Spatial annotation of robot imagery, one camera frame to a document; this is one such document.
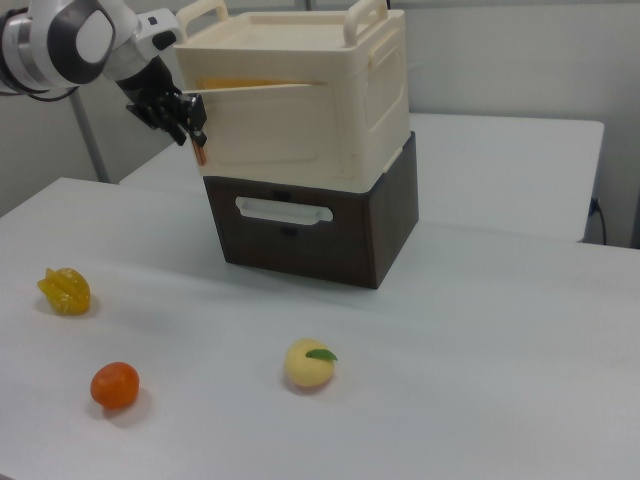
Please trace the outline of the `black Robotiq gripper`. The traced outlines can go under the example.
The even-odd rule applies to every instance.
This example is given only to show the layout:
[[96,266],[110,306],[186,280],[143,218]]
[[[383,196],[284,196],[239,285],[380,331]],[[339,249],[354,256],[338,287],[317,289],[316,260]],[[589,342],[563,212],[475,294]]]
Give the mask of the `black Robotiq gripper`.
[[197,93],[181,93],[160,57],[154,57],[135,75],[118,80],[117,85],[129,99],[127,108],[135,116],[167,133],[179,146],[190,141],[197,164],[206,163],[207,137],[203,127],[207,115],[203,99]]

